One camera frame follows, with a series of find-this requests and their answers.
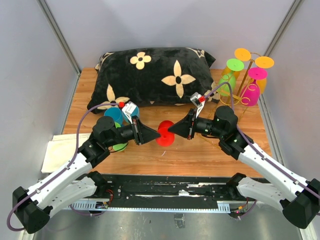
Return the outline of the orange wine glass back left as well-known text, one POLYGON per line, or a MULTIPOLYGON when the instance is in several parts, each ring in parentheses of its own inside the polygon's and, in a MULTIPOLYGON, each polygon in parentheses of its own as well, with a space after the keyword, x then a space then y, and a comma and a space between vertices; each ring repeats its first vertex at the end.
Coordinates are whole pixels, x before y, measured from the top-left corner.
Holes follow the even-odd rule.
POLYGON ((239 73, 245 68, 244 62, 251 59, 251 53, 245 48, 237 48, 234 51, 234 58, 226 61, 226 67, 222 71, 222 75, 239 73))

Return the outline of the pink wine glass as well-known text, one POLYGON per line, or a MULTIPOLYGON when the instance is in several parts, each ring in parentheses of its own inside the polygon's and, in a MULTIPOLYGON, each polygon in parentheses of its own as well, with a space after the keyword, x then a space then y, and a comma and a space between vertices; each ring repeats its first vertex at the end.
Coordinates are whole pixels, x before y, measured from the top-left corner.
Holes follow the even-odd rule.
POLYGON ((257 81, 265 79, 268 76, 268 72, 264 68, 253 67, 248 71, 248 76, 251 79, 251 83, 242 90, 240 102, 246 107, 253 107, 257 104, 261 94, 257 81))

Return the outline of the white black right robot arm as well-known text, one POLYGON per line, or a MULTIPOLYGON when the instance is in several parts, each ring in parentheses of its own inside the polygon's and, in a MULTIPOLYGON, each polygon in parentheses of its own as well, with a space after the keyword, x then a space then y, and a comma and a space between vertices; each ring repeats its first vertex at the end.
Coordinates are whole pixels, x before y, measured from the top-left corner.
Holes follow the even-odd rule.
POLYGON ((191 140, 196 133, 219 140, 218 145, 228 156, 258 173, 268 183, 259 183, 237 174, 235 182, 226 188, 227 196, 238 200, 242 196, 263 202, 282 212, 294 226, 306 229, 320 213, 320 182, 287 169, 274 160, 238 127, 238 117, 228 106, 216 109, 213 119, 197 116, 195 109, 168 129, 169 132, 191 140))

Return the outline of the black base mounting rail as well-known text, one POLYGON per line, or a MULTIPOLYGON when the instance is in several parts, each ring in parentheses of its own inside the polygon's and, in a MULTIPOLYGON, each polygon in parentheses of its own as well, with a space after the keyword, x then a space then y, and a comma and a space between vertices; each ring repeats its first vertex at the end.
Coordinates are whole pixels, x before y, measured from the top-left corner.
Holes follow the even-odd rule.
POLYGON ((253 202, 227 185, 227 177, 88 174, 98 184, 95 199, 112 196, 115 211, 214 211, 219 202, 253 202))

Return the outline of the blue wine glass front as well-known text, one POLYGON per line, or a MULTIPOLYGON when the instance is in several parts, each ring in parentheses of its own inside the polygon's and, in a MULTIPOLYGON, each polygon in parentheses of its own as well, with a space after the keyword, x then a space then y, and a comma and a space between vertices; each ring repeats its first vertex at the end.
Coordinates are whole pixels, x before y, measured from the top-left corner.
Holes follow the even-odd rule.
POLYGON ((105 110, 104 116, 111 117, 115 123, 123 125, 123 114, 118 107, 110 107, 109 109, 105 110))

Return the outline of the green wine glass left row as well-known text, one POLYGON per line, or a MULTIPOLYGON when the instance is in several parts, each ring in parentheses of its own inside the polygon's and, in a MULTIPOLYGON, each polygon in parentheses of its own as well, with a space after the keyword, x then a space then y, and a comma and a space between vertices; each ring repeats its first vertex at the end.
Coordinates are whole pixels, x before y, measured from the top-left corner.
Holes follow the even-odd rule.
MULTIPOLYGON (((231 86, 231 91, 234 91, 234 88, 236 86, 236 73, 240 73, 240 71, 242 71, 244 69, 245 65, 244 63, 237 59, 237 58, 230 58, 227 60, 226 62, 226 71, 224 71, 221 74, 221 78, 219 80, 219 85, 225 82, 228 82, 231 86)), ((221 95, 221 96, 228 96, 230 94, 230 89, 229 86, 227 84, 222 85, 221 87, 219 87, 217 89, 217 92, 221 95)))

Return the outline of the orange wine glass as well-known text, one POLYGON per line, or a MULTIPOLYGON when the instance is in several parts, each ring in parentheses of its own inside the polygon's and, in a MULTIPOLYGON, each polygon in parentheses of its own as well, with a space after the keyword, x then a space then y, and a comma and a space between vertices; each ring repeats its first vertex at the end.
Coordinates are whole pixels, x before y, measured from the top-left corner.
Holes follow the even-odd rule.
MULTIPOLYGON (((268 56, 259 56, 255 59, 255 65, 262 69, 269 69, 273 67, 274 64, 274 60, 268 56)), ((263 79, 257 80, 256 84, 260 89, 260 94, 263 94, 267 86, 267 78, 265 77, 263 79)))
POLYGON ((245 48, 237 48, 234 51, 234 58, 226 61, 226 67, 222 71, 222 75, 239 73, 245 68, 244 62, 251 59, 251 53, 245 48))

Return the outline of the black floral plush pillow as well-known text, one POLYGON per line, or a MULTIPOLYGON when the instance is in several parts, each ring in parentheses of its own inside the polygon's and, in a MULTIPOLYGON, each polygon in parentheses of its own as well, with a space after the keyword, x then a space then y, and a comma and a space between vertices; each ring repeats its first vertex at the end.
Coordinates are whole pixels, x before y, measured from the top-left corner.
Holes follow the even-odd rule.
POLYGON ((87 105, 99 114, 112 104, 129 101, 138 107, 189 104, 197 92, 208 94, 215 82, 216 58, 191 47, 147 47, 110 51, 95 66, 97 79, 87 105))

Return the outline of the red wine glass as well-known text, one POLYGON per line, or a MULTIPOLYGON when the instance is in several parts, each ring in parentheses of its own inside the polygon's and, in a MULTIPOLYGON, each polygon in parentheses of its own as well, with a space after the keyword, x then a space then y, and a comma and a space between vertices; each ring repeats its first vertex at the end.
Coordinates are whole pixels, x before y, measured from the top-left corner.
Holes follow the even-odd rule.
POLYGON ((156 139, 158 145, 168 147, 174 143, 175 134, 168 131, 169 127, 173 124, 174 123, 169 120, 164 120, 159 124, 157 132, 160 134, 160 137, 156 139))

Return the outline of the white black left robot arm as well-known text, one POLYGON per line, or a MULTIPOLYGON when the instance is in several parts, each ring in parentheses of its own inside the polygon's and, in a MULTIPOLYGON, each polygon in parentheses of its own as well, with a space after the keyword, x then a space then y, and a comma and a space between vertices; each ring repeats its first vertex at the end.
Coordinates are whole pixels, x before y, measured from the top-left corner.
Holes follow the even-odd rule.
POLYGON ((109 147, 131 140, 143 145, 160 136, 137 116, 131 124, 122 127, 116 127, 110 116, 99 118, 89 138, 76 147, 70 160, 27 189, 19 186, 13 191, 10 214, 16 215, 27 233, 36 233, 75 201, 90 196, 101 198, 107 193, 102 175, 91 170, 110 155, 109 147))

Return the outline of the white folded cloth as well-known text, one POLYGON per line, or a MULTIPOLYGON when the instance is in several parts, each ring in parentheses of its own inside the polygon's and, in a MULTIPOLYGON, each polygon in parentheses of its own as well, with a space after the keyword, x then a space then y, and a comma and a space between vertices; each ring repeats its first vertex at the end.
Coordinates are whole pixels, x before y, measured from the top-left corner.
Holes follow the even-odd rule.
POLYGON ((50 174, 69 161, 76 149, 76 134, 54 135, 48 142, 41 172, 50 174))

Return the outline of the orange wine glass back right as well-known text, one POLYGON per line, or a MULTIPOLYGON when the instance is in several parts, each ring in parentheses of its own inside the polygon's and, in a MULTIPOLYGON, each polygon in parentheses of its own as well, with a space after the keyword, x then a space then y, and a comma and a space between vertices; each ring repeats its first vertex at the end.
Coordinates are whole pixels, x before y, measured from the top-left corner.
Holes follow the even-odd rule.
MULTIPOLYGON (((273 67, 274 64, 274 60, 268 56, 259 56, 255 59, 255 65, 262 69, 269 69, 273 67)), ((263 79, 257 80, 256 84, 260 89, 260 94, 263 94, 267 86, 267 78, 265 77, 263 79)))

